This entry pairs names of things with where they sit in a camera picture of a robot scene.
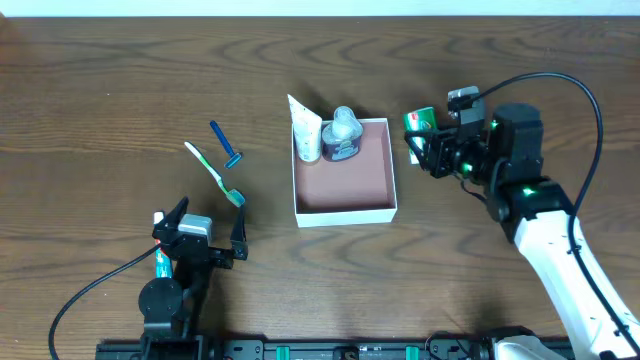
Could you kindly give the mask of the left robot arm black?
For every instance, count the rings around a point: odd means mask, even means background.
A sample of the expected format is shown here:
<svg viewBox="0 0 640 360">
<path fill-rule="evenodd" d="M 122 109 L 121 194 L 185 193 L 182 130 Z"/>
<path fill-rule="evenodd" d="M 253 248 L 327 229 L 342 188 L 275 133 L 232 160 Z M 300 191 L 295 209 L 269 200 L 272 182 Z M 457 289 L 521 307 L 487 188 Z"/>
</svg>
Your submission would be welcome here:
<svg viewBox="0 0 640 360">
<path fill-rule="evenodd" d="M 152 237 L 162 255 L 174 264 L 169 275 L 148 282 L 138 298 L 143 335 L 154 340 L 192 336 L 213 270 L 231 269 L 236 260 L 248 258 L 244 207 L 238 209 L 231 246 L 217 248 L 211 245 L 213 220 L 189 214 L 188 204 L 183 198 L 169 213 L 154 215 Z"/>
</svg>

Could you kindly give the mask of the clear pump soap bottle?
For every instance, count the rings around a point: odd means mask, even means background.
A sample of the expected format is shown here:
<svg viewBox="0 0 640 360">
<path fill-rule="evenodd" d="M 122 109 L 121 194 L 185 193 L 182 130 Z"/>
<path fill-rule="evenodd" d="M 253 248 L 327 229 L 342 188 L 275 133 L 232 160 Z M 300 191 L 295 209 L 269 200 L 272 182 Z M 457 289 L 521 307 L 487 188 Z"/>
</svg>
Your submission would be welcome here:
<svg viewBox="0 0 640 360">
<path fill-rule="evenodd" d="M 340 106 L 334 111 L 334 119 L 321 134 L 322 155 L 330 162 L 340 162 L 356 156 L 361 148 L 364 128 L 353 110 Z"/>
</svg>

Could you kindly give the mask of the white conditioner tube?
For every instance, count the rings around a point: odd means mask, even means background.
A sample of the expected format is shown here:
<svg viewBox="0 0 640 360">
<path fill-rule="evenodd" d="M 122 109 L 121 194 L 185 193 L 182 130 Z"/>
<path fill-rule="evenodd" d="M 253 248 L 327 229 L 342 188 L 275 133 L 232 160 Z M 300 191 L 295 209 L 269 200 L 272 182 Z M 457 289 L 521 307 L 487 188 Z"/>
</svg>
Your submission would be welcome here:
<svg viewBox="0 0 640 360">
<path fill-rule="evenodd" d="M 297 155 L 303 162 L 313 163 L 321 156 L 322 118 L 290 94 L 287 98 Z"/>
</svg>

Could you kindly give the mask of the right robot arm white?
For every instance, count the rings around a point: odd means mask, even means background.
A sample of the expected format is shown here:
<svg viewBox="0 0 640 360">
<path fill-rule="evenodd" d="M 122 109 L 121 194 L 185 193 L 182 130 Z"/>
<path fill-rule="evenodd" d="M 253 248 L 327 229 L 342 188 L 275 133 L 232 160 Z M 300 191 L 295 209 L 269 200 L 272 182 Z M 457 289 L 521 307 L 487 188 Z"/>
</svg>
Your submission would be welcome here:
<svg viewBox="0 0 640 360">
<path fill-rule="evenodd" d="M 542 174 L 543 124 L 530 105 L 481 105 L 453 114 L 456 127 L 408 128 L 404 139 L 435 178 L 449 175 L 483 188 L 484 204 L 542 282 L 578 359 L 636 359 L 639 322 L 589 249 L 573 204 Z"/>
</svg>

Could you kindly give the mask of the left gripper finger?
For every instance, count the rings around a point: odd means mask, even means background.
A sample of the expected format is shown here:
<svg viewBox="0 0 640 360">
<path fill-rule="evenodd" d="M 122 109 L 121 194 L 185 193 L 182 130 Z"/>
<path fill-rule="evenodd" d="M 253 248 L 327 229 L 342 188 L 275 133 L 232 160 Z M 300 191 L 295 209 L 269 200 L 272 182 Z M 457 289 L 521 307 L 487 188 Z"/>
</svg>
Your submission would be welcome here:
<svg viewBox="0 0 640 360">
<path fill-rule="evenodd" d="M 245 206 L 241 206 L 230 236 L 233 257 L 245 261 L 248 258 L 248 243 L 245 229 Z"/>
<path fill-rule="evenodd" d="M 189 204 L 187 196 L 183 197 L 178 204 L 169 211 L 164 218 L 158 223 L 158 228 L 161 230 L 176 231 L 178 226 L 186 214 Z"/>
</svg>

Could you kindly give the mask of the green soap box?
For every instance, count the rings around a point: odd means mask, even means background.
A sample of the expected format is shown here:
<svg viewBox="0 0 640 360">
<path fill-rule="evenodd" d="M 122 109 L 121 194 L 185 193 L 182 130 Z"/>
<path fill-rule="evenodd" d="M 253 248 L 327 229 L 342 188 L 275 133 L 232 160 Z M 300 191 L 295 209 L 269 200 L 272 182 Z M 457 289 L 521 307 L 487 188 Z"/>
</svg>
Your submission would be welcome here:
<svg viewBox="0 0 640 360">
<path fill-rule="evenodd" d="M 434 107 L 423 107 L 403 115 L 405 131 L 422 131 L 437 129 L 436 112 Z M 413 152 L 408 151 L 409 163 L 419 165 Z"/>
</svg>

